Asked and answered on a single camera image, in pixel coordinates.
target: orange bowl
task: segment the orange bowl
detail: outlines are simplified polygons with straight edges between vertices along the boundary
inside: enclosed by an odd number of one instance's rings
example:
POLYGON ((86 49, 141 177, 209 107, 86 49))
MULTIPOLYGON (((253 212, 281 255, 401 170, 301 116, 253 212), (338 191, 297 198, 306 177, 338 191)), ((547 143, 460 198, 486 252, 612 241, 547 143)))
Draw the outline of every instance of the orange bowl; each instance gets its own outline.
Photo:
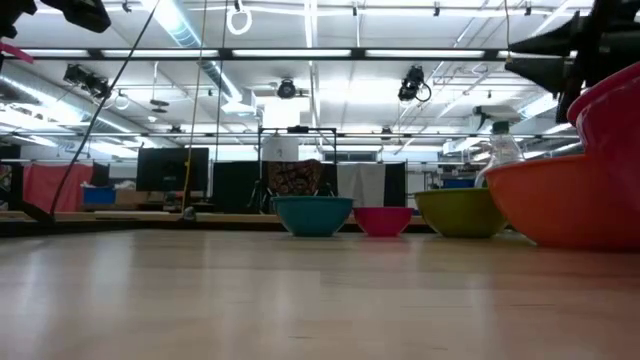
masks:
POLYGON ((585 155, 507 165, 487 173, 504 216, 540 246, 640 250, 640 213, 611 196, 585 155))

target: security camera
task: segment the security camera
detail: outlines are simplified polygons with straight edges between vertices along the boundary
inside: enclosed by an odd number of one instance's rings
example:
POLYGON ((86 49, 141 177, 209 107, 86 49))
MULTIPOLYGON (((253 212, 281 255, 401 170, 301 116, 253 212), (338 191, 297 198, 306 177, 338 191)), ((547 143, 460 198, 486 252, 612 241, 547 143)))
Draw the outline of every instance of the security camera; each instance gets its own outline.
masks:
POLYGON ((295 85, 293 85, 292 79, 282 80, 277 91, 278 97, 280 99, 293 99, 294 97, 296 97, 296 93, 296 87, 295 85))

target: metal frame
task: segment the metal frame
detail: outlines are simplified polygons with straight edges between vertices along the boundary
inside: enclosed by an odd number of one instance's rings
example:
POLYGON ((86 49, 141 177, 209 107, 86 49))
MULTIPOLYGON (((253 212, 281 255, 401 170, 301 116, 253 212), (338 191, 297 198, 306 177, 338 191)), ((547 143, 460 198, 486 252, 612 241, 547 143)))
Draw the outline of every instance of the metal frame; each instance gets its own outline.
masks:
MULTIPOLYGON (((31 54, 35 60, 66 60, 66 61, 124 61, 129 55, 129 48, 52 48, 52 47, 33 47, 22 49, 26 53, 31 54), (109 54, 108 52, 120 52, 121 54, 109 54), (69 55, 70 52, 86 52, 86 55, 69 55)), ((504 62, 505 57, 501 56, 507 52, 507 49, 499 48, 204 48, 205 53, 215 53, 215 55, 205 55, 200 59, 199 53, 195 54, 190 48, 145 48, 138 49, 140 53, 152 54, 157 52, 156 56, 145 55, 137 56, 134 52, 130 61, 274 61, 274 60, 305 60, 305 61, 482 61, 482 62, 504 62), (329 55, 323 56, 318 54, 321 51, 345 51, 345 55, 329 55), (388 51, 396 52, 397 55, 372 56, 368 55, 368 51, 388 51), (184 53, 184 55, 166 55, 167 51, 173 54, 184 53), (268 51, 272 55, 238 55, 237 51, 243 52, 260 52, 268 51), (420 55, 425 52, 443 52, 442 56, 420 55), (470 52, 482 51, 482 56, 465 56, 470 52), (415 52, 415 54, 405 54, 402 52, 415 52)), ((550 56, 543 55, 521 55, 527 58, 548 59, 550 56)), ((11 55, 6 60, 17 60, 11 55)))
MULTIPOLYGON (((334 139, 338 138, 354 138, 354 139, 380 139, 380 138, 402 138, 402 139, 466 139, 466 138, 482 138, 489 139, 491 134, 478 134, 478 133, 394 133, 394 134, 372 134, 372 133, 339 133, 336 128, 317 128, 324 131, 335 131, 334 139)), ((263 128, 264 130, 275 131, 276 128, 263 128)), ((84 132, 42 132, 42 131, 15 131, 0 133, 0 137, 4 136, 56 136, 56 137, 83 137, 84 132)), ((293 136, 299 138, 322 138, 325 137, 322 133, 316 134, 288 134, 281 133, 282 136, 293 136)), ((518 139, 566 139, 566 140, 579 140, 579 135, 549 135, 549 134, 512 134, 514 138, 518 139)), ((150 138, 188 138, 188 133, 91 133, 89 137, 114 137, 114 138, 128 138, 128 137, 150 137, 150 138)), ((262 137, 262 132, 257 133, 209 133, 209 132, 195 132, 194 137, 197 138, 235 138, 235 137, 257 137, 258 142, 262 137)))
POLYGON ((265 131, 275 131, 276 134, 279 134, 280 131, 283 131, 284 134, 281 135, 289 135, 289 136, 293 136, 293 137, 308 137, 308 136, 301 136, 301 135, 317 135, 315 137, 321 137, 321 138, 325 138, 324 134, 322 134, 322 131, 331 131, 331 133, 333 134, 333 163, 335 165, 338 165, 338 129, 337 128, 304 128, 305 130, 308 131, 315 131, 316 134, 308 134, 308 133, 294 133, 294 132, 289 132, 289 128, 264 128, 262 126, 258 127, 258 204, 261 203, 262 201, 262 134, 265 131))

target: pink curtain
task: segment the pink curtain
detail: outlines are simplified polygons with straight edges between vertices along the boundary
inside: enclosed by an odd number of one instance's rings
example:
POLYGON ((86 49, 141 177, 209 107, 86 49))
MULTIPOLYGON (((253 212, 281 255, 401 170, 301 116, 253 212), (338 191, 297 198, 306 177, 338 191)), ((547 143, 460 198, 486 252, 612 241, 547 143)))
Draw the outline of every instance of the pink curtain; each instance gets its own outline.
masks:
MULTIPOLYGON (((24 168, 23 199, 49 212, 53 197, 67 166, 30 165, 24 168)), ((83 190, 80 185, 89 183, 93 167, 73 165, 69 178, 62 187, 56 212, 80 211, 83 190)))

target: pink bowl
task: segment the pink bowl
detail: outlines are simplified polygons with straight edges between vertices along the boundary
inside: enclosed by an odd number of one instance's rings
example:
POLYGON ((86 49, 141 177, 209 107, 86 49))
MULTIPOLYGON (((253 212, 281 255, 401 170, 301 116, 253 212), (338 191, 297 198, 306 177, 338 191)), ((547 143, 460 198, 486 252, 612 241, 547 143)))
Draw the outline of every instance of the pink bowl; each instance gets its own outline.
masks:
POLYGON ((413 209, 402 207, 355 208, 360 228, 372 237, 395 237, 409 225, 413 209))
POLYGON ((610 193, 635 211, 640 211, 639 98, 640 62, 589 89, 568 113, 585 152, 609 176, 610 193))

